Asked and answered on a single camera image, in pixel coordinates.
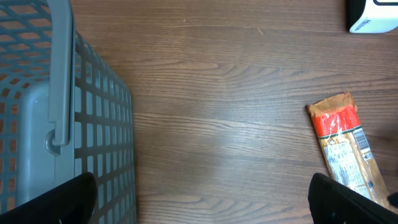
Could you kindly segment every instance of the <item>blue-gray basket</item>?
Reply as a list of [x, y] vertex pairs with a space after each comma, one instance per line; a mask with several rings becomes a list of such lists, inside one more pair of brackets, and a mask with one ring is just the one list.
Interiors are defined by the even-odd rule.
[[0, 213], [82, 172], [90, 223], [135, 223], [130, 92], [75, 32], [68, 0], [0, 0]]

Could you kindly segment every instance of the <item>packaged food bar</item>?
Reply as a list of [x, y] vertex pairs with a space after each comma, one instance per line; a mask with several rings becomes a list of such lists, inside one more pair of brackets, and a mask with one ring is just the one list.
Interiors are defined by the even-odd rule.
[[308, 110], [332, 178], [394, 211], [351, 94], [332, 96]]

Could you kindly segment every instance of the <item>black and white object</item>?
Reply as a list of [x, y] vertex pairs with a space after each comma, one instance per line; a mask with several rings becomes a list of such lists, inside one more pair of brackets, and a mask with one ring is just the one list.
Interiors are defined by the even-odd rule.
[[380, 34], [398, 27], [398, 0], [347, 0], [353, 34]]

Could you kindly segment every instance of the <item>basket handle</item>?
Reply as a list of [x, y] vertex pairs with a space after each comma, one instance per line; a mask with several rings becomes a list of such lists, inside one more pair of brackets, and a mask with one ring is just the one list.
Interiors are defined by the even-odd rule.
[[73, 48], [73, 14], [69, 0], [47, 0], [52, 18], [49, 123], [55, 123], [52, 144], [69, 140], [70, 79]]

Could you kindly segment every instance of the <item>wooden surface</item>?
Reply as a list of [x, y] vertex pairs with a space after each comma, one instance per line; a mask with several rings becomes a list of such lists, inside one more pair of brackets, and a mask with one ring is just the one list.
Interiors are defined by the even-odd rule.
[[347, 33], [344, 0], [72, 3], [134, 98], [140, 223], [311, 223], [305, 105], [342, 91], [398, 190], [398, 32]]

